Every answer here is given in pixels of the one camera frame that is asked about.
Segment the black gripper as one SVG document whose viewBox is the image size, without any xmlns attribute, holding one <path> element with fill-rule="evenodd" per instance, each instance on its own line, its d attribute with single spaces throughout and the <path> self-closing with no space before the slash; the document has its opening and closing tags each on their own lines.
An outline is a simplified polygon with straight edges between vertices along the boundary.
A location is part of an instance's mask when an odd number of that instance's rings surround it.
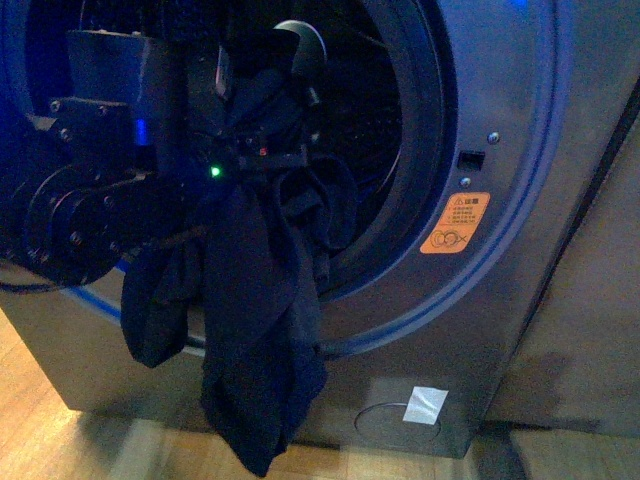
<svg viewBox="0 0 640 480">
<path fill-rule="evenodd" d="M 327 65 L 320 32 L 301 20 L 182 46 L 184 126 L 169 170 L 251 175 L 306 167 L 314 83 Z"/>
</svg>

